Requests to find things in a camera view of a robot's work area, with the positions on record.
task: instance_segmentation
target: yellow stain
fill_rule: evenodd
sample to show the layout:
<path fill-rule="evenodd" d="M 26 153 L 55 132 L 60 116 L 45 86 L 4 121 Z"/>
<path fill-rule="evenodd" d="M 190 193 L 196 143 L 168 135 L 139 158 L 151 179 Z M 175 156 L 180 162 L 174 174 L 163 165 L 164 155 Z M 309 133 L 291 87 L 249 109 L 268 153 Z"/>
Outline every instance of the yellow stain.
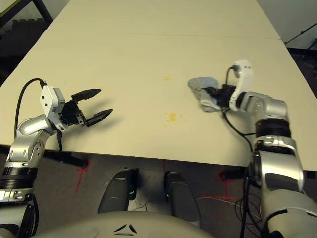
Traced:
<path fill-rule="evenodd" d="M 168 77 L 168 76 L 165 76 L 163 80 L 164 81 L 171 81 L 172 79 L 170 77 Z"/>
<path fill-rule="evenodd" d="M 171 113 L 171 114 L 165 113 L 165 115 L 167 115 L 169 118 L 169 120 L 167 120 L 167 122 L 176 122 L 177 121 L 176 113 Z"/>

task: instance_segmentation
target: white table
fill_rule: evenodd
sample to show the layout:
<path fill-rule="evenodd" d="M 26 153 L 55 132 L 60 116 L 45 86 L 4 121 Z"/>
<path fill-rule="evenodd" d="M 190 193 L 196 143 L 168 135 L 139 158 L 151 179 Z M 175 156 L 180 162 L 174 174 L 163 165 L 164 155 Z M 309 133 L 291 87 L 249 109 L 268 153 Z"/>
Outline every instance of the white table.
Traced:
<path fill-rule="evenodd" d="M 87 118 L 114 109 L 93 127 L 71 126 L 65 151 L 244 166 L 250 158 L 245 141 L 219 113 L 203 113 L 187 87 L 198 76 L 224 83 L 226 70 L 240 58 L 254 66 L 252 91 L 287 103 L 303 167 L 317 170 L 316 100 L 251 0 L 71 1 L 0 88 L 0 142 L 12 143 L 20 90 L 40 77 L 66 100 L 102 89 L 79 103 Z M 43 113 L 39 95 L 36 83 L 27 89 L 20 121 Z M 242 113 L 229 118 L 241 131 L 254 130 Z M 47 148 L 58 148 L 56 137 Z"/>

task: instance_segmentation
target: white wall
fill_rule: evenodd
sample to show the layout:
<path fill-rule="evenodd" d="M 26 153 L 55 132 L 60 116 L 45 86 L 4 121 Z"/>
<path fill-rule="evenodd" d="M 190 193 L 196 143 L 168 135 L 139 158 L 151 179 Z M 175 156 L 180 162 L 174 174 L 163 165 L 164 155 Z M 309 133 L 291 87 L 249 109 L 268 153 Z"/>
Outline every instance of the white wall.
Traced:
<path fill-rule="evenodd" d="M 317 0 L 257 0 L 272 25 L 288 41 L 317 22 Z M 317 38 L 317 26 L 287 44 L 307 48 Z"/>

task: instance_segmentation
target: gray floor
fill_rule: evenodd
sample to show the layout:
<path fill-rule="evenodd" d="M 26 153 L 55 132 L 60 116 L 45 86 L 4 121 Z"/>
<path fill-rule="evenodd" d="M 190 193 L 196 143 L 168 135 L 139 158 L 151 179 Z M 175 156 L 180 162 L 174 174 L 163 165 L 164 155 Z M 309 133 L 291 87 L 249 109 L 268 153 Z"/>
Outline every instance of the gray floor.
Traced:
<path fill-rule="evenodd" d="M 232 203 L 241 197 L 242 181 L 224 184 L 218 176 L 219 171 L 234 167 L 135 157 L 74 155 L 90 160 L 86 172 L 80 172 L 71 165 L 42 159 L 35 184 L 40 210 L 38 233 L 97 214 L 99 202 L 110 179 L 124 168 L 139 168 L 137 198 L 130 202 L 129 210 L 147 209 L 170 214 L 163 192 L 163 175 L 165 171 L 178 171 L 197 198 L 203 220 L 202 229 L 218 238 L 237 237 L 239 234 L 240 221 L 235 216 Z M 82 180 L 78 187 L 80 174 Z M 305 190 L 317 201 L 316 179 L 306 179 Z M 251 192 L 259 195 L 257 189 Z M 260 206 L 260 201 L 254 196 L 250 196 L 250 199 L 257 207 Z M 255 236 L 246 230 L 246 237 Z"/>

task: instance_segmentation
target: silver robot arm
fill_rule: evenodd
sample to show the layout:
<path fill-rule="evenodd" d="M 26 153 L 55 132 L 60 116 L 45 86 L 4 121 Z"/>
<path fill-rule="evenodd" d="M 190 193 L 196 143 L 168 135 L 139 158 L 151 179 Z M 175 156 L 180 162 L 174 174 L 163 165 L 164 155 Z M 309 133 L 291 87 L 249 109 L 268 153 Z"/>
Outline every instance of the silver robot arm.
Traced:
<path fill-rule="evenodd" d="M 286 104 L 259 93 L 240 95 L 237 107 L 256 127 L 249 174 L 262 191 L 262 237 L 316 237 L 317 205 L 302 193 L 304 174 Z"/>
<path fill-rule="evenodd" d="M 36 210 L 31 202 L 33 183 L 45 143 L 51 135 L 61 135 L 70 125 L 89 127 L 107 117 L 112 109 L 86 119 L 77 106 L 78 101 L 89 99 L 100 91 L 85 90 L 72 95 L 72 100 L 65 103 L 59 88 L 42 87 L 40 103 L 45 114 L 27 119 L 19 125 L 0 178 L 0 238 L 34 235 Z"/>

